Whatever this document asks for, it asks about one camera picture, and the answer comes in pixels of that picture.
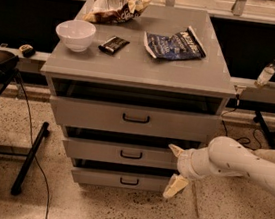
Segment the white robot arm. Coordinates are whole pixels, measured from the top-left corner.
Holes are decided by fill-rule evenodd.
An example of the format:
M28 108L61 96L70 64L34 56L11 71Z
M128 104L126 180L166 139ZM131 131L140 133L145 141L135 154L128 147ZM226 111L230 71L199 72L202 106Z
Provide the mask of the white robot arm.
M168 181L164 198L172 198L191 180L206 176L246 177L275 196L275 150L250 150L227 136L218 136L201 149L169 145L177 157L177 170Z

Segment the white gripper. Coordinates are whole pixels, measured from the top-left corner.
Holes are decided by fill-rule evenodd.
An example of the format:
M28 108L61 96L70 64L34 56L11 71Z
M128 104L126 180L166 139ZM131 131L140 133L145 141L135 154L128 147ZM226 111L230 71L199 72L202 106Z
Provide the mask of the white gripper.
M179 174L173 174L164 189L165 199L172 198L188 185L188 180L203 179L210 175L208 151L204 148L184 150L174 144L169 145L173 155L177 157Z

